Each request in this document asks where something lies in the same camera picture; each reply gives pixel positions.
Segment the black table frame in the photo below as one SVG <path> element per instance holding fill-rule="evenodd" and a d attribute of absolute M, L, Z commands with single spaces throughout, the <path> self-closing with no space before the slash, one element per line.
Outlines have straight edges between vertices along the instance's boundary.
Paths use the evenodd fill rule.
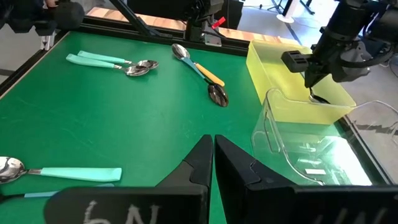
<path fill-rule="evenodd" d="M 171 34 L 172 38 L 148 36 L 140 34 L 128 22 L 113 21 L 109 19 L 101 19 L 86 16 L 78 32 L 86 32 L 98 35 L 107 35 L 112 37 L 119 37 L 124 39 L 141 40 L 146 42 L 153 42 L 158 44 L 171 45 L 174 43 L 182 44 L 184 47 L 207 50 L 210 52 L 219 52 L 223 54 L 232 54 L 245 57 L 248 54 L 249 43 L 245 40 L 225 39 L 222 47 L 214 47 L 205 45 L 203 43 L 189 42 L 183 38 L 183 31 L 173 30 L 159 27 L 152 27 L 156 31 L 164 34 Z M 55 36 L 55 44 L 59 42 L 67 31 L 61 30 Z M 0 96 L 7 92 L 21 77 L 27 73 L 34 65 L 39 62 L 48 52 L 46 50 L 39 50 L 30 59 L 28 59 L 22 66 L 20 66 L 12 75 L 9 76 L 2 84 L 0 84 Z M 348 117 L 341 118 L 338 121 L 343 127 L 344 131 L 352 132 L 357 135 L 355 141 L 352 142 L 354 153 L 358 156 L 361 165 L 366 170 L 367 175 L 375 184 L 392 184 L 392 179 L 387 172 L 378 163 L 372 151 L 364 143 L 363 139 L 358 135 L 358 130 L 355 125 L 348 119 Z"/>

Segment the wooden board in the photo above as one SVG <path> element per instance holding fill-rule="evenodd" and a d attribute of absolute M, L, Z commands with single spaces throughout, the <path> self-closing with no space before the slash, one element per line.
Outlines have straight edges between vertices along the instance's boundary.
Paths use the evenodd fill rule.
<path fill-rule="evenodd" d="M 88 14 L 88 16 L 93 17 L 100 17 L 105 19 L 112 19 L 117 21 L 125 21 L 127 19 L 117 10 L 112 9 L 104 9 L 100 7 L 94 7 Z M 169 29 L 177 29 L 177 30 L 185 30 L 185 25 L 181 21 L 176 21 L 173 19 L 166 19 L 161 17 L 154 17 L 154 16 L 147 16 L 136 14 L 137 16 L 141 17 L 142 20 L 145 21 L 146 24 L 150 26 L 156 27 L 163 27 Z M 265 40 L 267 42 L 275 42 L 275 43 L 283 43 L 283 44 L 299 44 L 296 40 L 285 39 L 281 37 L 274 37 L 270 35 L 263 35 L 263 34 L 256 34 L 252 32 L 245 32 L 240 30 L 234 29 L 226 29 L 220 27 L 220 33 L 225 35 L 226 37 L 232 39 L 239 39 L 239 40 Z"/>

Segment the transparent acrylic box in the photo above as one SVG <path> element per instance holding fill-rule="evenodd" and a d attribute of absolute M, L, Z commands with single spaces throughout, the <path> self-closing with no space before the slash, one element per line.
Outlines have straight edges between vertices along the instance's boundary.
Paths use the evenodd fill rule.
<path fill-rule="evenodd" d="M 380 101 L 294 101 L 273 88 L 251 141 L 256 159 L 297 184 L 392 183 L 398 182 L 397 126 L 398 112 Z"/>

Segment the yellow handle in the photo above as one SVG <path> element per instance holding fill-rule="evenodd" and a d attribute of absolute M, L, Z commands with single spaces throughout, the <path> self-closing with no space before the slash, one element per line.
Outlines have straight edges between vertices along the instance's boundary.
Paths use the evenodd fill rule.
<path fill-rule="evenodd" d="M 199 69 L 199 71 L 201 71 L 207 78 L 209 78 L 211 81 L 213 81 L 214 83 L 219 84 L 220 86 L 224 87 L 225 83 L 220 80 L 217 76 L 215 76 L 214 74 L 212 74 L 211 72 L 209 72 L 207 69 L 205 69 L 203 66 L 199 65 L 198 63 L 195 63 L 195 66 L 197 67 L 197 69 Z"/>

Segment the red clip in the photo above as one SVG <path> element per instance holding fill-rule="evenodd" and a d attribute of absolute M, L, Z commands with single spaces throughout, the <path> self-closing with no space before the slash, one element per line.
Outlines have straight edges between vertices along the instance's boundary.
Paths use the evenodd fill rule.
<path fill-rule="evenodd" d="M 219 19 L 219 21 L 215 22 L 215 23 L 211 26 L 211 28 L 215 29 L 215 28 L 219 27 L 221 24 L 223 24 L 224 22 L 225 22 L 225 18 L 224 18 L 224 16 L 223 16 L 221 19 Z"/>

